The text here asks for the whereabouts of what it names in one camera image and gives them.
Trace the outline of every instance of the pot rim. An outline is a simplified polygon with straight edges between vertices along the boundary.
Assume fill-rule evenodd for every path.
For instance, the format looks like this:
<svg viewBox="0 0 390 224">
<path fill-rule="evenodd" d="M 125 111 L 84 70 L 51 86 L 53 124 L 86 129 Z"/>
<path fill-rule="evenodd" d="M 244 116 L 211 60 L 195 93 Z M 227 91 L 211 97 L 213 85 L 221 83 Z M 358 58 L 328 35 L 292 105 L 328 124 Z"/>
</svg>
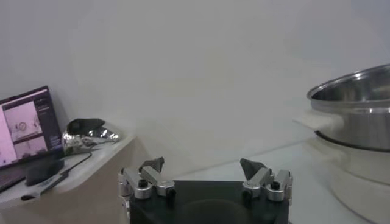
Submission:
<svg viewBox="0 0 390 224">
<path fill-rule="evenodd" d="M 331 101 L 331 100 L 318 100 L 314 99 L 313 96 L 318 93 L 319 91 L 322 91 L 323 89 L 329 88 L 331 86 L 334 86 L 336 84 L 346 82 L 348 80 L 359 80 L 362 79 L 363 77 L 367 77 L 371 75 L 372 72 L 382 70 L 382 69 L 388 69 L 390 70 L 390 63 L 385 64 L 385 65 L 380 65 L 360 71 L 356 71 L 341 77 L 338 77 L 336 79 L 329 80 L 325 83 L 322 83 L 318 86 L 315 86 L 314 88 L 311 88 L 307 94 L 306 97 L 307 99 L 311 100 L 312 103 L 319 103 L 323 105 L 334 105 L 334 106 L 342 106 L 342 107 L 352 107 L 352 106 L 364 106 L 367 107 L 372 104 L 382 104 L 382 103 L 390 103 L 390 98 L 385 99 L 385 100 L 367 100 L 367 101 Z"/>
</svg>

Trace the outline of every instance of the white countertop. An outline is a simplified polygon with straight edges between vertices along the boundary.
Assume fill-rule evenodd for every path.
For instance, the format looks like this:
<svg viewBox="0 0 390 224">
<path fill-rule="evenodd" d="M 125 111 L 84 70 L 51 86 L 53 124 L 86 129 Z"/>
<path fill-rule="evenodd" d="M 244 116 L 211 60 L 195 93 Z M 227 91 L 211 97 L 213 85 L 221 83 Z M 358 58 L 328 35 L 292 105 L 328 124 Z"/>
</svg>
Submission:
<svg viewBox="0 0 390 224">
<path fill-rule="evenodd" d="M 264 163 L 278 172 L 291 171 L 294 176 L 289 220 L 293 224 L 368 224 L 370 222 L 341 204 L 327 187 L 327 172 L 321 169 L 307 152 L 303 142 L 271 152 L 251 156 L 252 161 Z M 244 181 L 239 161 L 212 167 L 175 178 L 176 180 Z"/>
<path fill-rule="evenodd" d="M 108 145 L 107 148 L 99 149 L 92 152 L 91 158 L 84 161 L 82 164 L 76 166 L 70 173 L 69 177 L 63 180 L 61 183 L 56 185 L 52 191 L 52 194 L 59 194 L 70 191 L 77 186 L 81 185 L 89 177 L 97 172 L 105 163 L 112 159 L 118 152 L 120 152 L 125 146 L 127 146 L 134 139 L 133 135 L 130 135 L 120 142 L 112 145 Z M 62 170 L 65 170 L 80 160 L 85 158 L 87 155 L 75 155 L 65 159 L 65 166 Z M 32 188 L 25 185 L 26 181 L 22 181 L 17 185 L 7 189 L 0 194 L 0 209 L 10 208 L 12 206 L 18 206 L 24 203 L 28 203 L 34 200 L 22 201 L 21 196 L 31 192 Z"/>
</svg>

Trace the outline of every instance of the white wall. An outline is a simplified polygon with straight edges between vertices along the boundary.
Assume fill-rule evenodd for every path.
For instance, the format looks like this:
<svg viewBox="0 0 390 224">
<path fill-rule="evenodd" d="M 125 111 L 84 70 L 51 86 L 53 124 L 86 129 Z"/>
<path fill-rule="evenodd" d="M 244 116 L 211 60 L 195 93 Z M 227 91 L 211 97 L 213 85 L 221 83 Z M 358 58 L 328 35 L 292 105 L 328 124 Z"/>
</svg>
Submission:
<svg viewBox="0 0 390 224">
<path fill-rule="evenodd" d="M 305 93 L 390 59 L 381 1 L 0 1 L 0 98 L 49 85 L 171 175 L 305 139 Z"/>
</svg>

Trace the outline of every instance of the pot handle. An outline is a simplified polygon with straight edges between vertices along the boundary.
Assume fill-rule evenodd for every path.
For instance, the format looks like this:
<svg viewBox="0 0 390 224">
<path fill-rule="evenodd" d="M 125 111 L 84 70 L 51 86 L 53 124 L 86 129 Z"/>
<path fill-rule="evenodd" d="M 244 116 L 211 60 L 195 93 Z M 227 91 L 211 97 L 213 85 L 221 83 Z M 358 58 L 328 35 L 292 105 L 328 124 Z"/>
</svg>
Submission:
<svg viewBox="0 0 390 224">
<path fill-rule="evenodd" d="M 342 129 L 344 121 L 340 115 L 307 110 L 301 117 L 294 119 L 313 131 L 336 131 Z"/>
</svg>

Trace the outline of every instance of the laptop keyboard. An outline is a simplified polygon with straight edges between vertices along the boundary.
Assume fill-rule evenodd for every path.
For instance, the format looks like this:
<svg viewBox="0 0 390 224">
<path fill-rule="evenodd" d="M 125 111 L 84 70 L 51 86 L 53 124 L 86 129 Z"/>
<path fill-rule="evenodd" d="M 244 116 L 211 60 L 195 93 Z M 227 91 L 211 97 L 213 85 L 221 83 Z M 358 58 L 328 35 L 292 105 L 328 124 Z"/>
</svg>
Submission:
<svg viewBox="0 0 390 224">
<path fill-rule="evenodd" d="M 6 169 L 0 171 L 0 192 L 12 187 L 13 185 L 24 180 L 26 174 L 22 167 Z"/>
</svg>

